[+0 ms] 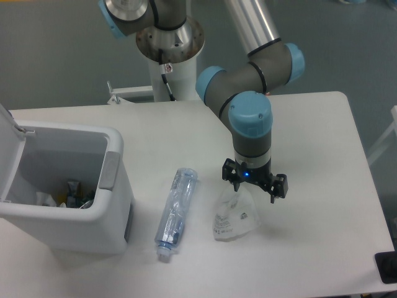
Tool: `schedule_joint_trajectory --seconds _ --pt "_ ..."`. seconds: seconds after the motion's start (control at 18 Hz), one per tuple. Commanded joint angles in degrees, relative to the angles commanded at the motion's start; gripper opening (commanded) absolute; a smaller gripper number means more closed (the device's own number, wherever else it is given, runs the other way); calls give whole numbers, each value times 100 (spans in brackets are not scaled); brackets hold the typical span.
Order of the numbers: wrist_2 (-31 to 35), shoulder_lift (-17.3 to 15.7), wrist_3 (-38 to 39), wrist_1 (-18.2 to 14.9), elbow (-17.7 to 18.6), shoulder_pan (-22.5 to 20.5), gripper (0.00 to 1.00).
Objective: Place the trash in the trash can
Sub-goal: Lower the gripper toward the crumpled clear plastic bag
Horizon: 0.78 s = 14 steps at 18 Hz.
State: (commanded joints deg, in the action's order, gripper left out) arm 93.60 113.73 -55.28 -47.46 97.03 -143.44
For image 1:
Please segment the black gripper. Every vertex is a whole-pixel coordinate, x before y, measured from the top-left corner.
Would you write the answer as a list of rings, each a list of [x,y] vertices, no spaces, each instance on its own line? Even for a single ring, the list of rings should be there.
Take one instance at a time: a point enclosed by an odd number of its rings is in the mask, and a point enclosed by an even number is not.
[[[260,168],[244,168],[232,159],[227,158],[222,166],[221,177],[233,185],[234,191],[238,191],[240,183],[247,182],[258,184],[270,195],[270,203],[274,204],[278,198],[284,199],[288,192],[288,180],[286,174],[271,173],[271,161]]]

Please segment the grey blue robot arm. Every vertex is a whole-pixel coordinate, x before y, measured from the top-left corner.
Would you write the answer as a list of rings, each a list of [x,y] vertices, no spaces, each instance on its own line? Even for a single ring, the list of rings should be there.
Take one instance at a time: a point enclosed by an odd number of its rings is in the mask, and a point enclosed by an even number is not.
[[[205,37],[186,1],[99,1],[115,37],[136,37],[155,101],[199,97],[231,132],[234,158],[225,161],[222,178],[235,189],[250,183],[271,199],[284,198],[287,177],[271,172],[273,116],[266,94],[299,78],[305,59],[296,45],[282,41],[264,1],[227,1],[226,8],[248,63],[235,71],[211,66],[197,73]]]

